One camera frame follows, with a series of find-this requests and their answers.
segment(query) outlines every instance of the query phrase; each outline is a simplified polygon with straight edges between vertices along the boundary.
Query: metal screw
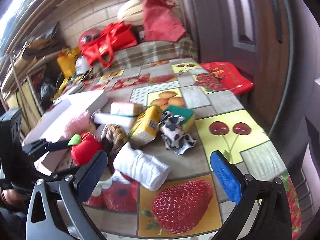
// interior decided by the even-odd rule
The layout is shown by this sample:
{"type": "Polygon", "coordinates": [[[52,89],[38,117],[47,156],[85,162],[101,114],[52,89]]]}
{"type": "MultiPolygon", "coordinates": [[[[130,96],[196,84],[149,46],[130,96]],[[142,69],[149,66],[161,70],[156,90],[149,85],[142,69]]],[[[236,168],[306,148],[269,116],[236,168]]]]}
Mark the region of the metal screw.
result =
{"type": "Polygon", "coordinates": [[[279,179],[279,178],[275,178],[275,182],[276,182],[276,184],[281,184],[281,183],[282,183],[282,180],[279,179]]]}
{"type": "Polygon", "coordinates": [[[244,175],[244,179],[247,181],[252,181],[253,180],[253,176],[251,174],[245,174],[244,175]]]}
{"type": "Polygon", "coordinates": [[[43,183],[43,179],[38,179],[36,182],[37,185],[41,185],[42,183],[43,183]]]}
{"type": "Polygon", "coordinates": [[[67,176],[64,177],[64,180],[65,180],[65,181],[71,181],[72,178],[73,178],[73,175],[69,174],[69,175],[67,175],[67,176]]]}

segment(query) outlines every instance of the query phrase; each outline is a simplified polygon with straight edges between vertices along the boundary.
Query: person's hand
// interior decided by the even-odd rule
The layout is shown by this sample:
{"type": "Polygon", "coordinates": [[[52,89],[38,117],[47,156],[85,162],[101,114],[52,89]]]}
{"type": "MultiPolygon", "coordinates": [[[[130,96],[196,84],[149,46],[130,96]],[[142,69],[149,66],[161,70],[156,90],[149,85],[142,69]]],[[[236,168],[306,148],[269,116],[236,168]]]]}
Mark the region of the person's hand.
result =
{"type": "Polygon", "coordinates": [[[4,189],[2,190],[4,200],[11,206],[21,207],[23,202],[28,199],[27,196],[21,195],[16,192],[15,189],[4,189]]]}

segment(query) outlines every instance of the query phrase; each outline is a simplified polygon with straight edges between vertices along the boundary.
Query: white towel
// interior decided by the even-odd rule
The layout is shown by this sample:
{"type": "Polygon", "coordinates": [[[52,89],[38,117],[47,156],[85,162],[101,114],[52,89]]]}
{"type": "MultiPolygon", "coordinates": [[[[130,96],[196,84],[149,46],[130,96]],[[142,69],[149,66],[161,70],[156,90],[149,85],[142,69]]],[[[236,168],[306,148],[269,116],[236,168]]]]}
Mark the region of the white towel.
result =
{"type": "Polygon", "coordinates": [[[169,166],[126,143],[113,161],[115,170],[138,181],[149,190],[159,189],[169,174],[169,166]]]}

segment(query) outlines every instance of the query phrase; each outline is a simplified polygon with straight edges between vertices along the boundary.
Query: red helmet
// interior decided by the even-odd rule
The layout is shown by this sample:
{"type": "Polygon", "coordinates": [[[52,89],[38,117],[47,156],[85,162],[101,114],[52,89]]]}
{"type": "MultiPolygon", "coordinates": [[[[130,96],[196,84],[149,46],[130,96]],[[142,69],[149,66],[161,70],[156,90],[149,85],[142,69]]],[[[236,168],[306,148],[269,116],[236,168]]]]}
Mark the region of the red helmet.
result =
{"type": "Polygon", "coordinates": [[[89,30],[86,30],[84,33],[81,34],[79,40],[78,40],[78,48],[81,51],[83,44],[92,41],[96,38],[100,37],[100,31],[98,29],[92,28],[89,30]]]}

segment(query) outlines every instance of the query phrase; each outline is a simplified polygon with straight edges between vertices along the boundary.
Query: red tote bag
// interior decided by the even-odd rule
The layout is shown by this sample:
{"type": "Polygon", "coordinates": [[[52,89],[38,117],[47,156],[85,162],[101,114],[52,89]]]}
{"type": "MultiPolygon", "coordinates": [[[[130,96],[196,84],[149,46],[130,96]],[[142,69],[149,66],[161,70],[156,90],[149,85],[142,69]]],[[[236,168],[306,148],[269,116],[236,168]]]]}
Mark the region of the red tote bag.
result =
{"type": "Polygon", "coordinates": [[[176,3],[171,0],[145,0],[143,2],[143,28],[145,41],[180,40],[186,33],[180,19],[172,11],[176,3]]]}
{"type": "Polygon", "coordinates": [[[104,67],[110,67],[114,51],[138,44],[130,29],[130,24],[126,25],[123,22],[110,23],[101,31],[100,37],[82,45],[81,54],[87,58],[90,65],[98,60],[104,67]],[[109,54],[110,59],[105,62],[102,56],[107,54],[109,54]]]}

